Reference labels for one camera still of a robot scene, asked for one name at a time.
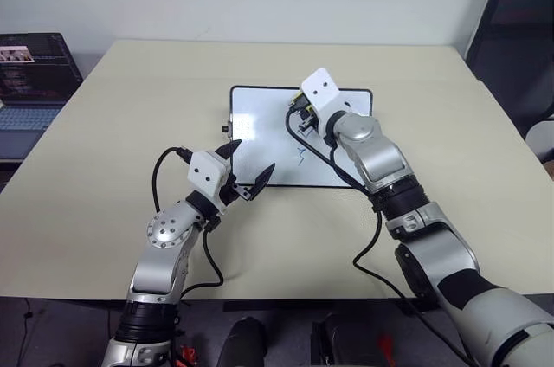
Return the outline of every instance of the laptop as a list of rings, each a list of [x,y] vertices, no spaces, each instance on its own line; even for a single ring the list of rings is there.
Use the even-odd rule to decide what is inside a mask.
[[[61,34],[0,35],[0,160],[25,159],[82,82]]]

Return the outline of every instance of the gray floor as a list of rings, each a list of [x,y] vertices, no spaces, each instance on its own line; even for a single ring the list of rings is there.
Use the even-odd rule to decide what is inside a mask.
[[[552,295],[535,295],[532,299],[553,312]],[[22,367],[48,367],[54,363],[63,363],[66,367],[100,365],[107,342],[107,310],[45,299],[31,299],[30,303],[34,317],[29,319]],[[223,307],[221,301],[194,301],[190,307],[181,307],[180,328],[186,333],[179,342],[196,348],[202,367],[216,366],[230,327],[246,316],[257,318],[267,328],[266,366],[309,365],[312,322],[323,320],[329,312],[367,319],[376,331],[389,333],[395,341],[395,360],[399,367],[464,365],[417,319],[405,317],[390,302],[337,300],[312,308],[271,311],[224,311]],[[0,298],[1,365],[16,365],[25,312],[23,299]],[[444,313],[432,311],[426,316],[460,344]],[[119,313],[112,311],[112,332],[118,318]]]

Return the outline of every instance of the laptop screen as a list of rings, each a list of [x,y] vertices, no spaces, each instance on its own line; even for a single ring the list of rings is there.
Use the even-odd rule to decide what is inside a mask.
[[[61,34],[0,35],[3,103],[67,101],[82,81]]]

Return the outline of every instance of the table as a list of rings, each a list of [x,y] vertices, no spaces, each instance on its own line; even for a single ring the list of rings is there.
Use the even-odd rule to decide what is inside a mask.
[[[233,85],[298,86],[318,67],[373,91],[384,132],[490,281],[554,290],[550,179],[452,48],[119,41],[0,195],[0,295],[123,299],[161,151],[224,143]],[[188,194],[186,173],[178,158],[164,163],[162,206]],[[190,297],[393,296],[351,266],[375,222],[354,190],[268,188],[209,238],[225,285]],[[408,293],[395,246],[384,232],[363,264]],[[197,246],[187,284],[214,277]]]

